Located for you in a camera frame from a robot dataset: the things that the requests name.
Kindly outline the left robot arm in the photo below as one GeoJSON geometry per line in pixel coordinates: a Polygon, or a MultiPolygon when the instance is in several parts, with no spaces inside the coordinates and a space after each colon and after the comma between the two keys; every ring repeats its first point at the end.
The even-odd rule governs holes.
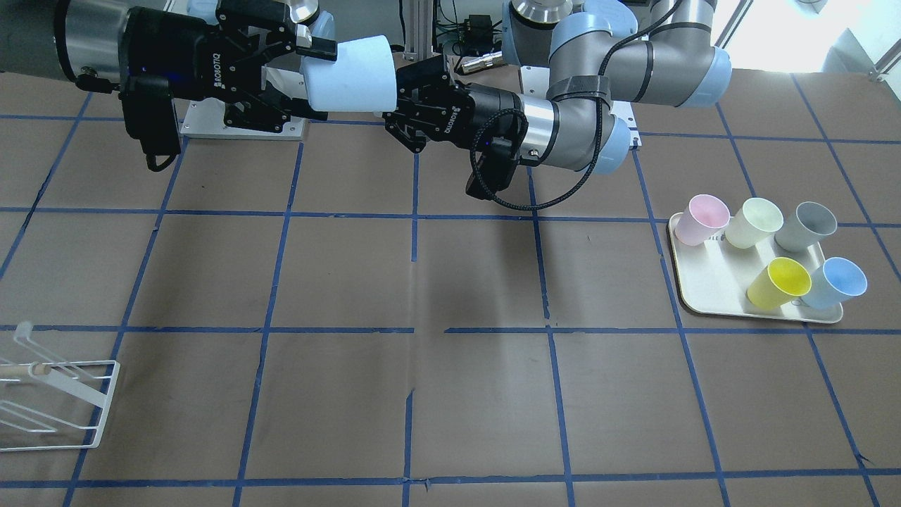
{"type": "Polygon", "coordinates": [[[471,149],[492,115],[514,109],[484,132],[477,147],[493,142],[518,153],[521,165],[573,171],[617,169],[630,148],[624,120],[612,103],[708,107],[724,95],[733,65],[712,44],[715,1],[650,2],[650,26],[639,23],[620,1],[505,1],[502,55],[505,62],[549,70],[547,90],[537,96],[466,84],[451,74],[444,57],[399,68],[397,107],[384,115],[386,131],[416,153],[427,142],[471,149]]]}

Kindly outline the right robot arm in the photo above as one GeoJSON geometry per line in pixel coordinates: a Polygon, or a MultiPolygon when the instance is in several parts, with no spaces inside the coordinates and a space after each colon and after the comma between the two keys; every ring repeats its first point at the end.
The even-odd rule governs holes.
{"type": "Polygon", "coordinates": [[[177,99],[217,99],[223,124],[279,134],[324,120],[268,76],[281,58],[335,62],[334,21],[317,1],[4,1],[2,70],[117,95],[131,138],[167,154],[177,99]]]}

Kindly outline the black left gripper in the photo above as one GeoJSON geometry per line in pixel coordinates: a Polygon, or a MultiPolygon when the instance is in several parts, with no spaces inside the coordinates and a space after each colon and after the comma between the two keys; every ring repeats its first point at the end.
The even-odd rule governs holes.
{"type": "Polygon", "coordinates": [[[397,107],[385,113],[385,128],[412,153],[424,150],[430,141],[470,149],[479,129],[502,110],[509,113],[486,129],[477,150],[484,150],[495,137],[521,139],[520,97],[512,91],[455,80],[444,57],[403,66],[396,78],[397,107]]]}

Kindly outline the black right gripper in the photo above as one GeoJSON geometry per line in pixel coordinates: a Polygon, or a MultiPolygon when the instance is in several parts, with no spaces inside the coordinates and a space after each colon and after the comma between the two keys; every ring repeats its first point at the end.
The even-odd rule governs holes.
{"type": "Polygon", "coordinates": [[[279,1],[220,1],[215,23],[186,14],[132,7],[119,43],[119,93],[128,76],[168,79],[173,100],[213,97],[229,107],[227,124],[279,130],[290,118],[327,120],[308,100],[302,74],[267,74],[275,58],[295,54],[335,62],[334,39],[296,27],[279,1]]]}

